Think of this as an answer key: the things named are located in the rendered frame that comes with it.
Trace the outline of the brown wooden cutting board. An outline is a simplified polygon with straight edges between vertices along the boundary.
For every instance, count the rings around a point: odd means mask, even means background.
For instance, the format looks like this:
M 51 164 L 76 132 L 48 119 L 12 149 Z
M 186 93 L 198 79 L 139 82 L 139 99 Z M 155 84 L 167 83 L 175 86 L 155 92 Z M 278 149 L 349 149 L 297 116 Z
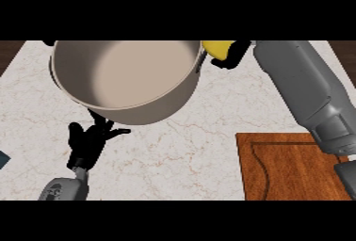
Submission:
M 247 201 L 350 200 L 334 170 L 349 158 L 308 133 L 238 133 L 237 146 Z

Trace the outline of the dark blue-grey object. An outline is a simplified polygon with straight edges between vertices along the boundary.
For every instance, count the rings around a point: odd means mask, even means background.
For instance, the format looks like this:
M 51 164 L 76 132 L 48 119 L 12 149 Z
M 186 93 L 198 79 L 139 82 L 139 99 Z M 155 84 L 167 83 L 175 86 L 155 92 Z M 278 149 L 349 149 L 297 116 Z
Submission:
M 6 166 L 11 161 L 11 157 L 0 151 L 0 169 Z

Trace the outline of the yellow lemon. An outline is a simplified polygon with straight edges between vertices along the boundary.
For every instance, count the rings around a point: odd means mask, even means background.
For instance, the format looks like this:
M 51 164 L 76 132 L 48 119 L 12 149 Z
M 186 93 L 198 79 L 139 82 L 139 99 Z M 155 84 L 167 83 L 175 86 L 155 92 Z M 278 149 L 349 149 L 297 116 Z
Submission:
M 232 40 L 204 40 L 203 48 L 215 58 L 225 60 L 232 43 Z

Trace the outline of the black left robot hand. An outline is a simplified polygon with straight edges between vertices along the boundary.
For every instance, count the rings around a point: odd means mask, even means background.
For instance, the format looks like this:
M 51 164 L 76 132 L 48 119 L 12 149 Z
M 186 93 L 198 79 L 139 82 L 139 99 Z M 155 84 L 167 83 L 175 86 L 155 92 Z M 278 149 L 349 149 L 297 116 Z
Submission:
M 70 169 L 82 168 L 90 170 L 101 157 L 107 141 L 114 137 L 130 133 L 130 129 L 114 129 L 114 121 L 107 120 L 107 118 L 92 110 L 89 110 L 89 114 L 95 120 L 95 124 L 87 130 L 83 129 L 77 122 L 71 122 L 68 125 L 68 145 L 71 148 L 71 154 L 67 167 Z

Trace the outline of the beige metal pot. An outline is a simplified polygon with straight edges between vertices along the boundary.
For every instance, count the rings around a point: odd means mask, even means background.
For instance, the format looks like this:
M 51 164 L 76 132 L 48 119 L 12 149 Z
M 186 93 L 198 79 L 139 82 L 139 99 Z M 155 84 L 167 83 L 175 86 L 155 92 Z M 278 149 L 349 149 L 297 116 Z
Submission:
M 95 113 L 147 125 L 184 108 L 203 60 L 197 40 L 58 40 L 51 74 L 68 98 Z

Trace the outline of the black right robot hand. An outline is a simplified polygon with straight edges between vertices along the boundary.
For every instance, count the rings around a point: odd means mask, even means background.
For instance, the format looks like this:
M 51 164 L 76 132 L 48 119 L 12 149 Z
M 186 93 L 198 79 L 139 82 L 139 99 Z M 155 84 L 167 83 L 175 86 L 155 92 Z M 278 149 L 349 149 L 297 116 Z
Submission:
M 238 40 L 235 41 L 228 49 L 226 59 L 219 60 L 217 58 L 212 59 L 212 64 L 217 66 L 220 69 L 232 70 L 243 60 L 243 57 L 250 48 L 251 41 L 250 40 Z

